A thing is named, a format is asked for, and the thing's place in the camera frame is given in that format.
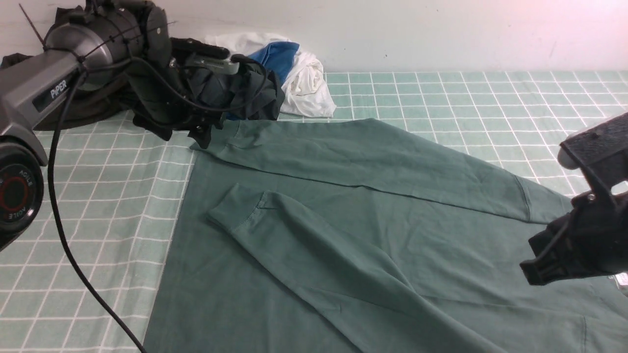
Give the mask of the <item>black gripper far side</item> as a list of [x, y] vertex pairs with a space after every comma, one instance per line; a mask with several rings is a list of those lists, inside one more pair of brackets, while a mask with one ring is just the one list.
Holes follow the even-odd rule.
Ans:
[[186, 131], [200, 149], [207, 149], [213, 129], [222, 130], [226, 112], [193, 101], [185, 63], [195, 55], [228, 62], [237, 70], [236, 54], [193, 39], [144, 37], [143, 47], [125, 69], [137, 97], [134, 123], [168, 140], [175, 130]]

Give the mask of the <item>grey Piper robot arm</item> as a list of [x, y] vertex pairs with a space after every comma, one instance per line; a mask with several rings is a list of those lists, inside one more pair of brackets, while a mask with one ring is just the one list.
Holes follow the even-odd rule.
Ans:
[[[99, 93], [126, 78], [123, 106], [133, 123], [164, 141], [184, 130], [208, 147], [227, 116], [277, 119], [280, 79], [262, 63], [195, 40], [171, 39], [165, 11], [146, 0], [88, 0], [40, 40], [43, 53], [1, 69], [1, 248], [33, 223], [44, 195], [41, 167], [53, 176], [34, 129], [56, 115], [59, 132], [78, 91]], [[531, 285], [627, 272], [627, 115], [568, 136], [559, 163], [580, 170], [590, 190], [574, 210], [529, 244], [521, 269]]]

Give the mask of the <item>black gripper near side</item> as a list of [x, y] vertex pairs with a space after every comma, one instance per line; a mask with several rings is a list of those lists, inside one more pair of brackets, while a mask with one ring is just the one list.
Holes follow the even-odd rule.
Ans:
[[570, 134], [559, 164], [580, 170], [590, 190], [571, 201], [572, 211], [532, 236], [534, 258], [520, 263], [532, 286], [596, 275], [628, 266], [628, 197], [612, 189], [628, 178], [628, 116], [621, 114]]

